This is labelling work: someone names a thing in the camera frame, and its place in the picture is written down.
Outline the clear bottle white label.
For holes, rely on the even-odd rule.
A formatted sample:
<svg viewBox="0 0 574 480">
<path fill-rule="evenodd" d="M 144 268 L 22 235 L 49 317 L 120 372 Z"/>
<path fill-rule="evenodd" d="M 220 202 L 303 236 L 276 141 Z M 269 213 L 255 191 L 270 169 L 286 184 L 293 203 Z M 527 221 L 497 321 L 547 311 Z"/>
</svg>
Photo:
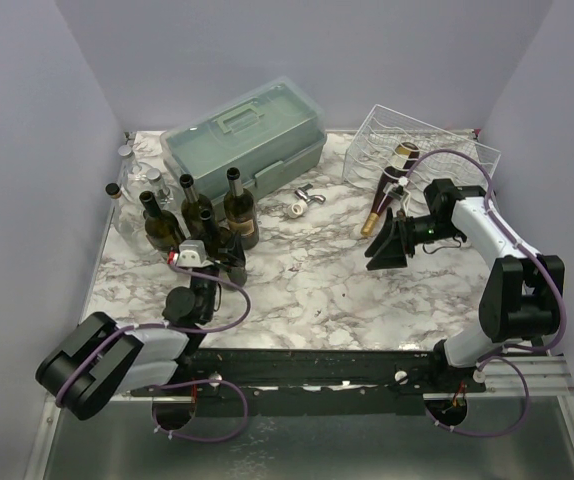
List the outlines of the clear bottle white label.
<svg viewBox="0 0 574 480">
<path fill-rule="evenodd" d="M 116 232 L 135 254 L 140 257 L 148 256 L 152 248 L 146 238 L 145 220 L 141 210 L 123 195 L 117 183 L 108 183 L 105 192 L 114 208 L 112 224 Z"/>
</svg>

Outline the clear bottle silver cap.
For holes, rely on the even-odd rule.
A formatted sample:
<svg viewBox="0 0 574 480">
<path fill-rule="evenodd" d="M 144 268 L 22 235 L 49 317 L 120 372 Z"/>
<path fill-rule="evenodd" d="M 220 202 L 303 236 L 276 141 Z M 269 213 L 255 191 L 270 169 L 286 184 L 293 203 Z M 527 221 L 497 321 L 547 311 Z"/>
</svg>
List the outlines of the clear bottle silver cap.
<svg viewBox="0 0 574 480">
<path fill-rule="evenodd" d="M 151 168 L 146 172 L 146 178 L 158 205 L 162 209 L 174 210 L 176 208 L 176 195 L 172 188 L 167 185 L 161 171 L 157 168 Z"/>
</svg>

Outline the dark green bottle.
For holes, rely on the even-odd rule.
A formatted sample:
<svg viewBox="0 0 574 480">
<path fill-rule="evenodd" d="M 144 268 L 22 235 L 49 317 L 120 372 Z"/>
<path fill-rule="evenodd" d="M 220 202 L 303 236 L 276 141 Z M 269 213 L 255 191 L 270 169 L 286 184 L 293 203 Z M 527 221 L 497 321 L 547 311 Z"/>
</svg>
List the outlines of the dark green bottle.
<svg viewBox="0 0 574 480">
<path fill-rule="evenodd" d="M 211 200 L 199 193 L 196 189 L 194 178 L 190 174 L 182 174 L 179 177 L 180 186 L 185 195 L 181 204 L 181 214 L 192 239 L 207 239 L 207 230 L 204 226 L 201 212 L 208 210 L 211 219 L 214 220 L 214 209 Z"/>
</svg>

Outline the green bottle black neck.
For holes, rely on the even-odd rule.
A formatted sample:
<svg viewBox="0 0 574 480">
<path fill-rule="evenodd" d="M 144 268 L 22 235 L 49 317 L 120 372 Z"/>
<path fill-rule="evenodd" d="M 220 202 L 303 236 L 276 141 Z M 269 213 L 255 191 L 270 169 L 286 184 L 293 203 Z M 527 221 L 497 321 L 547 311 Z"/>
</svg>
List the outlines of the green bottle black neck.
<svg viewBox="0 0 574 480">
<path fill-rule="evenodd" d="M 139 200 L 144 207 L 144 228 L 150 244 L 164 255 L 172 251 L 177 252 L 179 246 L 186 240 L 186 236 L 176 216 L 162 209 L 151 191 L 142 192 Z"/>
</svg>

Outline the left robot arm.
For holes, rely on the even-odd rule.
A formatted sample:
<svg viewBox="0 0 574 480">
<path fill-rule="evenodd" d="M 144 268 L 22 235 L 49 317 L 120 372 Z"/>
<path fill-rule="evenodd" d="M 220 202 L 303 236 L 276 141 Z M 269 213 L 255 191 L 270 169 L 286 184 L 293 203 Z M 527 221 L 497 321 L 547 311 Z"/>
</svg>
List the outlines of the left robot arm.
<svg viewBox="0 0 574 480">
<path fill-rule="evenodd" d="M 244 249 L 233 235 L 213 252 L 204 240 L 186 240 L 163 257 L 190 283 L 168 293 L 161 319 L 121 323 L 94 312 L 39 364 L 35 379 L 58 407 L 87 420 L 119 393 L 158 386 L 176 395 L 187 387 L 189 372 L 178 362 L 211 333 L 221 290 L 244 290 L 232 280 L 244 270 Z"/>
</svg>

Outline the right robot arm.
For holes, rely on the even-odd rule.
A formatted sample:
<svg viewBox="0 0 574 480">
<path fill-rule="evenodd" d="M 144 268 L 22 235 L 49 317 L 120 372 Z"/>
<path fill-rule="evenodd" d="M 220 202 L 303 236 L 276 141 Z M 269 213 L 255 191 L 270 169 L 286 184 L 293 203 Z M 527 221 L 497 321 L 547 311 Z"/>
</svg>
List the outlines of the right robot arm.
<svg viewBox="0 0 574 480">
<path fill-rule="evenodd" d="M 439 342 L 439 360 L 427 379 L 447 392 L 463 380 L 463 369 L 505 347 L 558 333 L 565 266 L 523 242 L 501 218 L 485 190 L 432 181 L 424 190 L 428 214 L 408 217 L 387 212 L 385 223 L 365 252 L 367 268 L 404 268 L 417 246 L 457 238 L 468 241 L 490 269 L 478 307 L 477 324 Z"/>
</svg>

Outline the green bottle silver foil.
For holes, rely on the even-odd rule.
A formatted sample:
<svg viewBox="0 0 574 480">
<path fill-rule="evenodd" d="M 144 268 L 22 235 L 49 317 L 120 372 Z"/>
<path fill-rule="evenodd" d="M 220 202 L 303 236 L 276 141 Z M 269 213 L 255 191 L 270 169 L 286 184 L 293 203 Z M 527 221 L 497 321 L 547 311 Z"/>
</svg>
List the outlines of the green bottle silver foil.
<svg viewBox="0 0 574 480">
<path fill-rule="evenodd" d="M 229 191 L 223 201 L 226 220 L 229 229 L 240 235 L 242 247 L 250 250 L 259 242 L 256 202 L 252 193 L 243 186 L 238 168 L 229 168 L 226 176 L 229 183 Z"/>
</svg>

